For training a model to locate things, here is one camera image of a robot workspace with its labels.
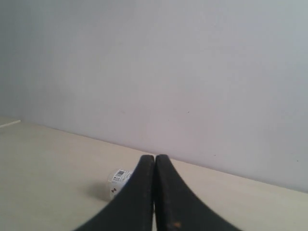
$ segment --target beige table surface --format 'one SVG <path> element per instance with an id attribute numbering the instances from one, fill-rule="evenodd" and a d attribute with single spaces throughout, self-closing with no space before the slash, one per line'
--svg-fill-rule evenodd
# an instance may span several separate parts
<path id="1" fill-rule="evenodd" d="M 0 230 L 73 230 L 106 205 L 109 172 L 133 169 L 142 154 L 23 122 L 0 128 Z M 204 202 L 239 228 L 308 230 L 308 194 L 172 162 Z"/>
<path id="2" fill-rule="evenodd" d="M 17 124 L 19 123 L 19 119 L 12 119 L 12 118 L 7 118 L 7 117 L 1 117 L 0 116 L 0 128 L 12 125 L 12 124 Z"/>

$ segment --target barcode label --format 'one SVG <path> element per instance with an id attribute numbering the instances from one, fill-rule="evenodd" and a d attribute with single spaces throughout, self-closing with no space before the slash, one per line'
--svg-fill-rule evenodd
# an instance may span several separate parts
<path id="1" fill-rule="evenodd" d="M 113 180 L 115 180 L 115 181 L 120 181 L 120 180 L 121 180 L 121 177 L 123 176 L 123 174 L 124 174 L 125 172 L 126 172 L 126 171 L 119 170 L 119 171 L 114 175 Z"/>

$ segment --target white wall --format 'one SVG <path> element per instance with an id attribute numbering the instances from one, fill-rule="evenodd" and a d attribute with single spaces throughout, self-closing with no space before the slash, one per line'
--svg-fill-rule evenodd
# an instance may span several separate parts
<path id="1" fill-rule="evenodd" d="M 305 0 L 5 0 L 0 114 L 308 191 L 307 22 Z"/>

